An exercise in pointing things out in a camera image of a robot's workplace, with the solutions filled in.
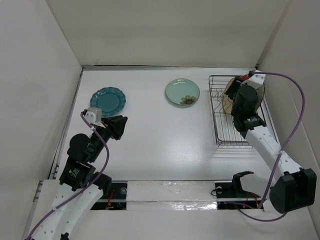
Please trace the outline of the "beige bird plate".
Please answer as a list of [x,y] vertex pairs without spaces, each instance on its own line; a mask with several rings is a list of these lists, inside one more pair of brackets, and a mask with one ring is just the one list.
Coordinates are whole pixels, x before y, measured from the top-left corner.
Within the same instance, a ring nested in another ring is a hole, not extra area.
[[233,104],[233,100],[230,99],[226,92],[227,90],[229,89],[229,87],[231,86],[231,84],[233,83],[233,81],[235,80],[235,78],[233,77],[226,85],[224,91],[223,91],[223,111],[226,113],[226,114],[231,114],[232,112],[232,104]]

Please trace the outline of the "red plate blue flower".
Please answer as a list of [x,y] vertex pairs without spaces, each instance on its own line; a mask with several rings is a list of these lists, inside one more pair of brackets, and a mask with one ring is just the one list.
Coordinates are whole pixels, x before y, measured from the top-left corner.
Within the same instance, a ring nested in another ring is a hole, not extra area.
[[241,79],[242,82],[248,80],[249,78],[250,78],[250,76],[249,76],[248,74],[243,75],[243,76],[240,77],[240,79]]

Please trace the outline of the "grey tree plate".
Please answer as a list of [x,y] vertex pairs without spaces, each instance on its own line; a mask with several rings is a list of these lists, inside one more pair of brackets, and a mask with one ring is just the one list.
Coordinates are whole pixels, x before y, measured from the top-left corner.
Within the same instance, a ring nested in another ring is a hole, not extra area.
[[258,87],[256,89],[256,94],[257,94],[257,104],[255,106],[255,111],[257,112],[259,107],[261,106],[262,104],[262,101],[264,99],[264,95],[265,95],[265,84],[263,83],[260,87]]

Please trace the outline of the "light blue flower plate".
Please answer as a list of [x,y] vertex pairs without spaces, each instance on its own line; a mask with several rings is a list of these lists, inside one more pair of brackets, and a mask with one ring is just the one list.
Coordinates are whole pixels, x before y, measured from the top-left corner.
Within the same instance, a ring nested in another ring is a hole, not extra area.
[[181,107],[189,107],[197,102],[201,91],[192,80],[177,78],[168,83],[165,95],[171,103]]

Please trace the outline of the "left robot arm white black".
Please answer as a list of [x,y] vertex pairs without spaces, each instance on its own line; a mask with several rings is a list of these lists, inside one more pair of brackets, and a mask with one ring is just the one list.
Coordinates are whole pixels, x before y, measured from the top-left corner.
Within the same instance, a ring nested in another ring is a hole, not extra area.
[[50,211],[33,227],[28,240],[70,240],[90,209],[100,198],[112,194],[112,179],[92,163],[109,139],[120,140],[128,121],[126,116],[89,118],[89,111],[81,112],[92,134],[74,135],[67,150],[67,161],[59,178],[59,185]]

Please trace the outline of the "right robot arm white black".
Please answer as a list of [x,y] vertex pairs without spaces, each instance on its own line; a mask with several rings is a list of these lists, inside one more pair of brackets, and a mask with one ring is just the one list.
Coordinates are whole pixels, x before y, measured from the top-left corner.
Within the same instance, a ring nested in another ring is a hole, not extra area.
[[317,175],[296,163],[271,135],[265,121],[257,114],[259,97],[256,88],[240,77],[229,81],[224,94],[231,99],[233,125],[259,153],[271,173],[268,178],[247,173],[231,184],[237,197],[252,192],[261,202],[270,201],[274,209],[285,214],[314,204]]

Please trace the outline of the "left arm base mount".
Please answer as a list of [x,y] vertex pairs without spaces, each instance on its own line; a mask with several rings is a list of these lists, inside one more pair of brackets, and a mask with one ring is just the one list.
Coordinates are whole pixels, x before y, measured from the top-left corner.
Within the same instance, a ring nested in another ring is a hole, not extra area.
[[91,208],[93,211],[117,211],[127,209],[127,181],[113,181],[109,195],[103,195]]

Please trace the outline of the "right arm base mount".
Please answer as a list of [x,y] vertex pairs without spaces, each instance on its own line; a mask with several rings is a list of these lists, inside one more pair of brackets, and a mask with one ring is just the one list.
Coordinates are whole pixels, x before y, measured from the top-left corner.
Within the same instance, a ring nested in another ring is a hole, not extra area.
[[241,185],[241,177],[253,174],[243,171],[233,175],[231,181],[218,181],[210,194],[216,197],[218,210],[251,210],[258,209],[261,197],[255,193],[245,191]]

